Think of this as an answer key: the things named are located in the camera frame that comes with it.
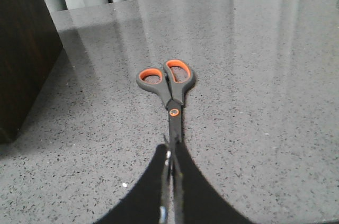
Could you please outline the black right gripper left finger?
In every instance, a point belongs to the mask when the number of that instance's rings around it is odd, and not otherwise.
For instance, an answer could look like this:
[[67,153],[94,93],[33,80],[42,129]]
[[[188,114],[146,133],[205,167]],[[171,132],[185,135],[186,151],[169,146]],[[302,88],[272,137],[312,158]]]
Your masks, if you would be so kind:
[[161,207],[167,177],[167,147],[161,144],[134,187],[97,223],[159,223],[166,213]]

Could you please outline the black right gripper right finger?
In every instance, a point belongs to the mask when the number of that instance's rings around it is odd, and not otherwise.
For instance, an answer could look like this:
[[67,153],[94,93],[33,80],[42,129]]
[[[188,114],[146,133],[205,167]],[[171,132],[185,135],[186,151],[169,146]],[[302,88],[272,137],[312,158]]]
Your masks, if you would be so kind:
[[185,143],[172,141],[176,223],[251,223],[206,180]]

